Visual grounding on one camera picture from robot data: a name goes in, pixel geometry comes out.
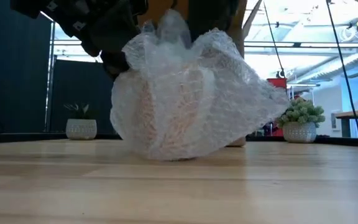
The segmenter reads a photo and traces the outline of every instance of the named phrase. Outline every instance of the green succulent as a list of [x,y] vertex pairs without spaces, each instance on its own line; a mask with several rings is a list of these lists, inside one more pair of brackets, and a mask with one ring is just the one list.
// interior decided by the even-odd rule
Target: green succulent
[[291,106],[281,117],[276,119],[276,122],[279,128],[282,128],[284,124],[289,122],[298,122],[301,124],[313,122],[318,128],[318,123],[326,120],[323,113],[323,108],[314,106],[311,100],[298,98],[291,100]]
[[64,105],[66,109],[70,112],[71,119],[94,119],[95,112],[90,110],[90,106],[86,104],[82,104],[78,106],[78,104],[73,105]]

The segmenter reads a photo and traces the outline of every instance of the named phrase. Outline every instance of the black cable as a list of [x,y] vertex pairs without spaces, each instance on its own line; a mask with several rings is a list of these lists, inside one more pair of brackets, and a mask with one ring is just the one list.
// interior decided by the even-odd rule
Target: black cable
[[267,18],[268,28],[270,29],[270,34],[272,35],[272,39],[273,39],[274,49],[276,50],[278,62],[280,63],[280,68],[281,68],[281,73],[280,73],[280,74],[281,74],[282,76],[284,76],[284,78],[285,78],[284,68],[283,68],[283,65],[281,64],[280,56],[278,55],[278,50],[277,50],[277,46],[276,46],[276,41],[274,40],[272,27],[270,26],[270,20],[269,20],[269,15],[267,14],[267,9],[266,9],[265,1],[264,1],[264,8],[265,8],[265,12],[266,12],[266,18]]
[[349,79],[348,79],[348,77],[347,77],[345,64],[344,64],[344,62],[343,62],[342,51],[341,51],[341,47],[339,46],[339,39],[338,39],[338,36],[337,36],[337,34],[336,34],[335,25],[334,25],[334,20],[333,20],[333,15],[331,14],[331,9],[329,8],[329,3],[328,3],[328,1],[329,1],[329,0],[326,1],[326,4],[327,4],[327,8],[328,8],[328,13],[329,13],[329,19],[331,20],[331,25],[332,25],[333,30],[334,30],[336,45],[337,45],[337,48],[338,48],[338,51],[339,51],[339,57],[341,58],[342,69],[343,69],[343,73],[344,73],[344,75],[345,75],[347,91],[349,92],[349,98],[351,99],[351,106],[352,106],[353,116],[354,116],[354,119],[355,119],[355,121],[356,121],[357,132],[358,132],[358,119],[357,119],[356,110],[354,109],[351,86],[350,86],[350,84],[349,84]]

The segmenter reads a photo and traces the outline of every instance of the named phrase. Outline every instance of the plastic bubble wrap bundle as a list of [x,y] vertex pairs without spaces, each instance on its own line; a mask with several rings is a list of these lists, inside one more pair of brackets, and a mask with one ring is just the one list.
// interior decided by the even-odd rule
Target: plastic bubble wrap bundle
[[167,11],[157,30],[146,24],[123,52],[131,69],[114,83],[111,122],[149,159],[207,155],[288,108],[285,91],[261,80],[225,32],[191,43],[176,11]]

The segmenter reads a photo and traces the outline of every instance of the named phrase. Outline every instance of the wooden table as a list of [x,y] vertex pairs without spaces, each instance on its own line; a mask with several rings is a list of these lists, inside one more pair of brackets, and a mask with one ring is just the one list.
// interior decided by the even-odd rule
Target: wooden table
[[248,142],[158,162],[122,141],[0,144],[3,223],[358,223],[358,147]]
[[352,111],[336,113],[335,117],[341,120],[342,126],[342,137],[350,138],[351,137],[351,119],[354,119],[354,115]]

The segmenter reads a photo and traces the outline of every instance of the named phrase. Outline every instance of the black curtain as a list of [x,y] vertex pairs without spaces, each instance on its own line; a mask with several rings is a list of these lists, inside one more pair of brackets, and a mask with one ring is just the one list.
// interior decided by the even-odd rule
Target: black curtain
[[0,0],[0,122],[9,133],[41,132],[45,100],[50,21],[30,19]]
[[115,134],[111,126],[112,80],[100,63],[57,60],[53,69],[50,131],[64,132],[70,112],[65,104],[89,104],[96,112],[99,134]]

